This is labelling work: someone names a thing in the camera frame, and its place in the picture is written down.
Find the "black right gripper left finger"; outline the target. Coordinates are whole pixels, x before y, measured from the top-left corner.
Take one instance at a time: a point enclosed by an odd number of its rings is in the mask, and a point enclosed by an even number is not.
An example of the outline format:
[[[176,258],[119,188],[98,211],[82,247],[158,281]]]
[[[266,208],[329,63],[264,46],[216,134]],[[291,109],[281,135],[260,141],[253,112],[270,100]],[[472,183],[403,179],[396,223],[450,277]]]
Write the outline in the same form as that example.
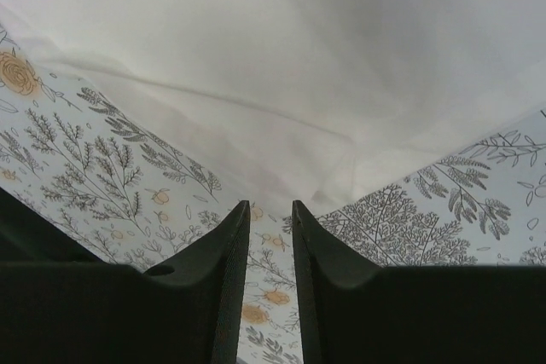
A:
[[[1,195],[4,363],[233,363],[250,206],[140,272],[105,263]]]

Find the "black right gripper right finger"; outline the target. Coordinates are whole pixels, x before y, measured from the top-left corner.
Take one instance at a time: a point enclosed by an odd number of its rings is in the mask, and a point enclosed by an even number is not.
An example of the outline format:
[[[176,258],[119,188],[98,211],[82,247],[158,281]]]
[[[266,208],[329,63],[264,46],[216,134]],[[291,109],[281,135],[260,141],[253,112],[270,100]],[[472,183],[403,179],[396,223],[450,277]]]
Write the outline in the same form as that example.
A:
[[[307,363],[542,363],[542,267],[381,267],[293,202]]]

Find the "white t shirt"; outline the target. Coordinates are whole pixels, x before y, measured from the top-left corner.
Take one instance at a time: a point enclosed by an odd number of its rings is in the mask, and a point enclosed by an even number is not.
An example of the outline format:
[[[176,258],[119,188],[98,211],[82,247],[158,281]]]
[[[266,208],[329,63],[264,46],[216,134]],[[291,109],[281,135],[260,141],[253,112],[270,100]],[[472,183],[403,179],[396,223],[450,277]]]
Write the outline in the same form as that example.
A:
[[[545,102],[545,0],[1,0],[1,21],[276,208],[331,211]]]

